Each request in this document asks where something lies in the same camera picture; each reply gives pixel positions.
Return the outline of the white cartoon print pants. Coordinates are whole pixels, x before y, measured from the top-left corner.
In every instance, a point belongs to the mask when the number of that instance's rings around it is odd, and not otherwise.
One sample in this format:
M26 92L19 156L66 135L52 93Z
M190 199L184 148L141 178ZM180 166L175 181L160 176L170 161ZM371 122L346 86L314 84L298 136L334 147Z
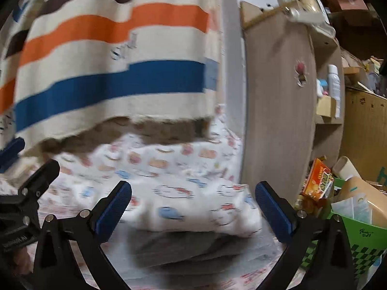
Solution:
M216 177L139 172L129 179L132 198L122 219L154 232L217 232L250 237L263 217L247 185Z

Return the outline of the green checkered box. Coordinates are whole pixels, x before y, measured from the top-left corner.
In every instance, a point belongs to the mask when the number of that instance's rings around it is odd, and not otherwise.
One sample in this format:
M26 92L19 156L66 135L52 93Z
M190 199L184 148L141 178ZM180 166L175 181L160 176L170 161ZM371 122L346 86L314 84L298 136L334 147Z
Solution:
M334 215L344 222L358 278L386 251L386 195L360 177L351 177L318 217Z

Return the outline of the patterned bed sheet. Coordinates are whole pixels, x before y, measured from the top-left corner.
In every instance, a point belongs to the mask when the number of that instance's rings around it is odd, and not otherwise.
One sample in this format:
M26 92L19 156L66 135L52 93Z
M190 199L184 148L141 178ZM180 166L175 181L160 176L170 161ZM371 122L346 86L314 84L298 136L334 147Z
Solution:
M227 128L222 106L203 130L193 122L134 124L114 118L78 136L53 141L38 156L22 158L13 172L1 176L1 193L15 194L45 160L55 159L60 175L40 198L39 217L72 217L93 208L118 182L129 183L139 172L219 177L245 185L239 180L242 152L243 142ZM231 276L122 279L132 289L255 289L279 256L264 268Z

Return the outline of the orange snack packet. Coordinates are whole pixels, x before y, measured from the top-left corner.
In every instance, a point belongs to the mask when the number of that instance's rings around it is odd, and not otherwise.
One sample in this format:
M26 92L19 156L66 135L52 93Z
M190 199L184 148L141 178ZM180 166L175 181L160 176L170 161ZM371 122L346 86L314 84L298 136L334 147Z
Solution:
M314 159L302 194L318 202L327 197L333 183L334 177L331 169L320 159Z

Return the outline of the striped hanging curtain cloth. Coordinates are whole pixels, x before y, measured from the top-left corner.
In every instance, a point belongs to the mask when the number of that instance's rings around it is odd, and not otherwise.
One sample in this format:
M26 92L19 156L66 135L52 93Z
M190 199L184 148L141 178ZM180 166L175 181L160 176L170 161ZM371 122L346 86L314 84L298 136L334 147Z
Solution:
M217 0L19 0L1 25L1 145L111 118L215 114Z

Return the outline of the large cardboard box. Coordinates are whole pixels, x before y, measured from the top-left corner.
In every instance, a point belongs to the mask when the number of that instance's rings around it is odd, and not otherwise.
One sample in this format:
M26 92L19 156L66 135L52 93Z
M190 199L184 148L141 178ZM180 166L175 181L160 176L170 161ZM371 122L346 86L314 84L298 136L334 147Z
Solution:
M347 88L340 155L380 185L386 185L386 133L386 98Z

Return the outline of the white spray bottle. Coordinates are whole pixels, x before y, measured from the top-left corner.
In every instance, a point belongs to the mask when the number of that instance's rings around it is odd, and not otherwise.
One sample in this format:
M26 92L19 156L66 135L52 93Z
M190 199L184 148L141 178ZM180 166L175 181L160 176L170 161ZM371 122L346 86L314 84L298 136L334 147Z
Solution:
M340 78L338 76L338 67L329 64L327 66L327 71L329 95L336 101L335 118L340 118Z

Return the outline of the wooden side cabinet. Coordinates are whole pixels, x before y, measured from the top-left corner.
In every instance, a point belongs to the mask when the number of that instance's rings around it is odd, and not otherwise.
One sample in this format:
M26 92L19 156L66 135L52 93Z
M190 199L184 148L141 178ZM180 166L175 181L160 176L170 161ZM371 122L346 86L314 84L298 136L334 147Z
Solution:
M344 114L317 112L317 82L342 68L337 39L294 18L296 2L269 11L241 2L247 69L247 122L241 180L267 181L294 203L311 160L339 155Z

